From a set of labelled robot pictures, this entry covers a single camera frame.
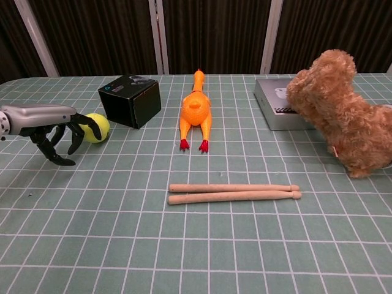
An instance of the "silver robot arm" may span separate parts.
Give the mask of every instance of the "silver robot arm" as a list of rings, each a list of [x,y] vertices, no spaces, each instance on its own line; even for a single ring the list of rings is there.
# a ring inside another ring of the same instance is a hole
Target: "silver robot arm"
[[[88,125],[94,136],[100,140],[101,133],[96,122],[87,116],[77,113],[73,107],[60,104],[13,104],[0,107],[0,137],[5,135],[30,137],[45,157],[57,165],[75,165],[70,159],[56,154],[55,146],[64,135],[66,126],[72,131],[72,144],[68,155],[73,154],[83,141],[85,133],[79,126]],[[56,127],[53,138],[49,141],[46,135]]]

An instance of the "yellow tennis ball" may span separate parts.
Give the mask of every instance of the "yellow tennis ball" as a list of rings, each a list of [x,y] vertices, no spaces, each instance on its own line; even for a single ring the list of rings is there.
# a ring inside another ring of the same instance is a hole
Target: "yellow tennis ball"
[[[102,138],[101,138],[101,140],[98,140],[94,136],[94,133],[92,132],[92,129],[89,126],[80,125],[80,127],[85,132],[84,141],[87,141],[90,143],[100,143],[100,142],[104,141],[108,137],[108,134],[110,131],[110,124],[109,124],[108,119],[98,113],[90,113],[86,116],[89,118],[92,118],[98,124]]]

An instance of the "brown teddy bear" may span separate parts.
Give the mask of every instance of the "brown teddy bear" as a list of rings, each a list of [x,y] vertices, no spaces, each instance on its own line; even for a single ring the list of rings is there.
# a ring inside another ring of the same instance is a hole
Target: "brown teddy bear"
[[[348,53],[327,50],[288,84],[287,100],[322,133],[349,176],[362,178],[392,163],[392,108],[355,93],[355,75]]]

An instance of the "black box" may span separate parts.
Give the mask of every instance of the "black box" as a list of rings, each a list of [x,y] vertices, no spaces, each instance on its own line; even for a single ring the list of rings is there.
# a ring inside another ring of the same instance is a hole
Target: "black box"
[[[107,119],[140,129],[161,110],[159,84],[137,75],[123,75],[98,89]]]

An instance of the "robot finger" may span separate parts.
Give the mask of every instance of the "robot finger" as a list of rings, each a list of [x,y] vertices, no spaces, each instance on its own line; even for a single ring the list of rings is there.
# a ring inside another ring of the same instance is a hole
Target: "robot finger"
[[[89,118],[88,116],[85,115],[81,115],[79,113],[76,113],[74,115],[71,116],[71,123],[74,124],[83,124],[83,125],[87,125],[91,128],[94,136],[98,139],[101,140],[102,139],[102,135],[100,133],[100,129],[98,124],[95,122],[95,120],[93,120],[92,118]]]
[[[66,130],[65,124],[60,124],[56,127],[56,132],[53,135],[52,139],[50,140],[50,143],[53,147],[55,147],[57,143],[60,142],[62,136],[64,135],[65,130]]]
[[[37,145],[37,147],[41,150],[42,154],[51,162],[57,165],[62,165],[62,166],[71,166],[75,165],[75,162],[62,158],[60,155],[56,153],[55,148],[53,145],[50,143],[48,138],[45,136],[45,134],[40,134],[40,133],[33,133],[30,135],[31,141]]]
[[[73,154],[83,142],[83,138],[85,137],[84,130],[76,123],[69,122],[67,124],[69,129],[72,131],[72,144],[69,146],[68,155]]]

